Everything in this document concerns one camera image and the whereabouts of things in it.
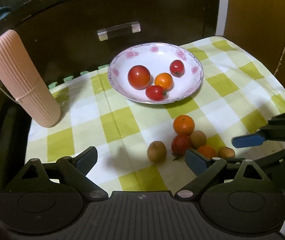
ribbed black surface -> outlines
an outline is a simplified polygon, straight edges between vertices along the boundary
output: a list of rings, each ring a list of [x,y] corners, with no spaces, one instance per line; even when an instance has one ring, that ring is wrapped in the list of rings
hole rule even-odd
[[[169,192],[113,192],[104,202],[91,203],[72,226],[46,236],[18,236],[19,240],[281,240],[278,234],[239,237],[208,224],[190,202]]]

cherry tomato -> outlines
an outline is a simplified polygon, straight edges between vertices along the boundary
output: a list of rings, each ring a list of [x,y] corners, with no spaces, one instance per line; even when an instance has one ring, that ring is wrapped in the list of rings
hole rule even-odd
[[[146,89],[146,96],[151,100],[160,101],[166,96],[166,90],[161,86],[149,86]]]
[[[155,78],[155,85],[161,86],[166,90],[171,90],[173,85],[172,76],[168,73],[161,73]]]
[[[173,155],[185,156],[186,151],[192,148],[191,140],[186,134],[178,134],[171,142]]]
[[[173,76],[180,77],[185,72],[185,66],[181,60],[176,59],[170,64],[169,71]]]
[[[145,89],[150,83],[150,72],[142,66],[133,66],[128,72],[128,82],[135,89]]]

round fruit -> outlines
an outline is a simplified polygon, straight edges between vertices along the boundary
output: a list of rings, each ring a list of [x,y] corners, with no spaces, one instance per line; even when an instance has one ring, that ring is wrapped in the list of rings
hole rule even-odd
[[[186,151],[191,147],[191,140],[185,134],[178,134],[171,142],[171,150],[174,155],[185,156]]]
[[[197,149],[197,152],[201,153],[203,156],[207,157],[208,159],[217,157],[215,149],[209,145],[200,146]]]
[[[177,134],[191,135],[195,129],[195,122],[190,116],[181,115],[173,122],[173,129]]]
[[[228,147],[220,147],[218,151],[218,157],[222,159],[235,158],[235,151]]]
[[[147,150],[147,157],[153,163],[161,163],[166,159],[166,146],[160,141],[152,142]]]
[[[206,135],[202,131],[193,131],[190,135],[190,140],[194,149],[198,149],[207,142]]]
[[[135,89],[145,89],[150,83],[150,72],[142,66],[133,66],[128,72],[128,82]]]
[[[155,78],[155,85],[161,86],[166,90],[171,90],[173,85],[172,76],[168,73],[161,73]]]
[[[185,66],[181,60],[176,59],[170,64],[169,71],[173,76],[180,77],[185,72]]]
[[[166,90],[161,86],[149,86],[145,93],[149,99],[154,101],[163,100],[166,96]]]

plate rim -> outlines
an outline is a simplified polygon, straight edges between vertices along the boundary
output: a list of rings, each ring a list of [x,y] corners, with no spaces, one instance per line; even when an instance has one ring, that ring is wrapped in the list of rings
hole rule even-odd
[[[195,88],[194,90],[192,90],[190,93],[188,93],[186,96],[180,97],[180,98],[177,98],[177,99],[173,99],[173,100],[170,100],[170,101],[166,101],[166,102],[164,102],[164,101],[154,101],[154,102],[141,101],[141,100],[137,100],[137,99],[135,99],[135,98],[128,97],[128,96],[122,94],[121,92],[119,92],[119,91],[115,88],[114,84],[111,82],[111,79],[112,79],[112,71],[111,71],[112,67],[111,67],[111,66],[112,66],[112,64],[114,64],[114,61],[116,61],[116,59],[117,59],[122,53],[124,53],[126,50],[138,48],[138,47],[140,47],[140,46],[142,46],[142,45],[147,45],[147,46],[149,46],[149,45],[156,45],[156,44],[169,45],[169,46],[174,47],[174,48],[176,48],[176,49],[183,49],[183,50],[184,50],[185,52],[187,52],[191,57],[193,57],[194,59],[196,59],[196,60],[199,62],[199,64],[200,64],[200,68],[201,68],[201,72],[202,72],[202,74],[200,74],[201,77],[200,77],[200,82],[199,82],[198,86],[196,86],[196,88]],[[183,100],[183,99],[186,99],[187,97],[189,97],[189,96],[192,95],[193,93],[195,93],[195,92],[201,87],[201,85],[202,85],[202,83],[203,83],[203,81],[204,81],[204,68],[203,68],[203,66],[202,66],[202,64],[201,64],[201,62],[200,62],[200,60],[199,60],[194,54],[192,54],[190,51],[188,51],[187,49],[185,49],[185,48],[183,48],[183,47],[180,47],[180,46],[174,45],[174,44],[170,44],[170,43],[166,43],[166,42],[147,42],[147,43],[142,43],[142,44],[138,44],[138,45],[131,46],[131,47],[127,48],[127,49],[124,49],[124,50],[121,51],[120,53],[118,53],[118,54],[113,58],[113,60],[110,62],[109,66],[108,66],[107,78],[108,78],[108,82],[110,83],[110,85],[112,86],[112,88],[113,88],[114,90],[116,90],[119,94],[121,94],[122,96],[124,96],[125,98],[127,98],[127,99],[129,99],[129,100],[131,100],[131,101],[138,102],[138,103],[143,103],[143,104],[149,104],[149,105],[164,105],[164,104],[171,104],[171,103],[174,103],[174,102],[181,101],[181,100]]]

orange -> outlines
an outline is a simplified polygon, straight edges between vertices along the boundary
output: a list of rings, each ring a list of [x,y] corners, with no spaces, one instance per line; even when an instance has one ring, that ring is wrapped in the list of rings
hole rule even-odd
[[[200,146],[197,149],[197,152],[201,153],[203,156],[207,157],[208,159],[217,157],[217,153],[214,148],[209,145]]]
[[[155,85],[161,86],[166,90],[171,90],[173,85],[172,76],[168,73],[161,73],[155,78]]]
[[[177,134],[191,135],[195,129],[195,122],[190,116],[181,115],[173,122],[173,129]]]

